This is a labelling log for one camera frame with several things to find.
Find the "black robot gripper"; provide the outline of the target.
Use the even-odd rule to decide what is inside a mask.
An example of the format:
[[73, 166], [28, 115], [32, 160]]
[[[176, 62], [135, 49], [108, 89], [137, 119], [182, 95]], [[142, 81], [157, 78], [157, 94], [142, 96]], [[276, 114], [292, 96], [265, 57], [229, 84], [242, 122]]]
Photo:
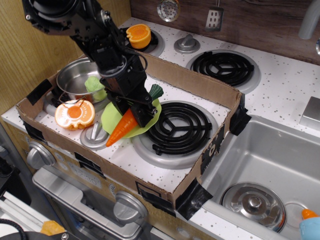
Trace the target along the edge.
[[158, 113], [145, 88], [146, 69], [139, 56], [123, 60], [116, 68], [99, 70], [101, 83], [116, 110], [123, 116], [130, 109], [138, 125], [144, 128]]

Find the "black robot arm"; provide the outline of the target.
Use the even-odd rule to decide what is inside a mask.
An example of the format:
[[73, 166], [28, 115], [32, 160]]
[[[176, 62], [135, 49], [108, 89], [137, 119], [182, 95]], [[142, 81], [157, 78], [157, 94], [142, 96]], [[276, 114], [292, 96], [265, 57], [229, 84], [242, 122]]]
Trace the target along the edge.
[[147, 62], [126, 47], [126, 38], [109, 11], [96, 0], [24, 0], [27, 21], [37, 30], [69, 36], [97, 65], [107, 98], [124, 115], [131, 110], [140, 127], [154, 117], [156, 107], [145, 89]]

